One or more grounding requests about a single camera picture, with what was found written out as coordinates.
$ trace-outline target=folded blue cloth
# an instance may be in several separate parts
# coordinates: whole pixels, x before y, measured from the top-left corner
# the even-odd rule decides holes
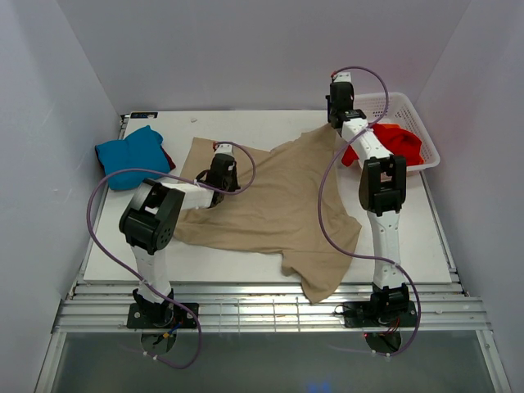
[[[160,172],[169,172],[168,159],[160,146],[164,139],[149,125],[138,129],[124,139],[109,141],[95,146],[98,159],[106,174],[119,169],[142,168]],[[117,174],[109,179],[111,190],[129,190],[136,188],[145,178],[159,178],[145,172]]]

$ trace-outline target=white tabletop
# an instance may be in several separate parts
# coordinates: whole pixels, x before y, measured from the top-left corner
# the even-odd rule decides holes
[[[159,112],[156,119],[129,120],[125,135],[150,125],[164,137],[163,148],[180,174],[193,137],[232,140],[249,147],[270,150],[296,139],[301,133],[326,123],[326,111],[180,111]],[[360,169],[337,168],[338,188],[349,215],[361,224],[356,252],[372,255],[373,241],[366,212],[360,207]],[[109,191],[103,202],[97,236],[116,256],[136,269],[133,253],[119,231],[120,216],[133,191]],[[408,176],[407,197],[400,216],[400,256],[402,265],[417,283],[450,282],[448,265],[431,214],[427,194],[418,174]],[[222,251],[189,246],[172,240],[165,250],[168,275],[172,282],[299,282],[300,277],[281,273],[280,255]],[[371,282],[374,263],[353,260],[343,282]],[[88,282],[135,282],[129,272],[93,246],[84,274]]]

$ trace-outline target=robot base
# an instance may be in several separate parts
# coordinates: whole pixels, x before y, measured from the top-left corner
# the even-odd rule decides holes
[[[347,301],[342,304],[342,307],[346,328],[387,328],[393,322],[393,320],[379,321],[376,315],[371,315],[368,311],[369,301]],[[399,328],[414,328],[417,323],[415,304],[410,301],[408,310],[398,314],[397,317],[400,318]]]
[[[182,303],[182,304],[188,307],[198,317],[198,309],[199,309],[198,303]],[[170,323],[167,327],[163,327],[164,329],[169,330],[171,327],[173,327],[174,325],[178,323],[180,323],[180,327],[178,329],[194,329],[197,327],[197,322],[195,321],[195,319],[186,311],[174,305],[173,313],[174,313],[174,322]],[[128,322],[126,324],[126,327],[128,329],[159,329],[160,328],[154,325],[153,323],[151,323],[150,320],[146,318],[146,316],[140,313],[140,310],[136,303],[132,303],[131,306],[129,306]]]

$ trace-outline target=plastic basket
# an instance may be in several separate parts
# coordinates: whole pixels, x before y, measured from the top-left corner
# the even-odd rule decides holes
[[[382,93],[361,94],[355,96],[355,108],[359,108],[369,121],[379,116],[384,110],[386,99]],[[398,124],[401,128],[414,133],[422,141],[420,155],[424,164],[408,166],[408,172],[432,168],[440,163],[439,153],[427,133],[426,127],[418,117],[413,104],[402,93],[390,93],[390,107],[381,123]]]

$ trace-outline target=beige cloth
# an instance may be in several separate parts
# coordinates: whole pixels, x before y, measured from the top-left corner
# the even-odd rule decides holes
[[[251,187],[242,194],[226,196],[213,209],[181,212],[175,237],[188,244],[222,250],[282,253],[283,273],[302,277],[308,299],[316,303],[327,298],[337,289],[351,262],[350,257],[329,245],[318,225],[318,187],[333,157],[335,137],[335,131],[326,125],[271,152],[248,148],[256,162]],[[193,139],[182,169],[184,178],[195,178],[209,166],[214,154],[212,143]],[[238,182],[246,184],[251,177],[251,163],[239,150],[235,159]],[[347,215],[342,205],[335,170],[324,188],[323,217],[333,240],[355,251],[360,224]]]

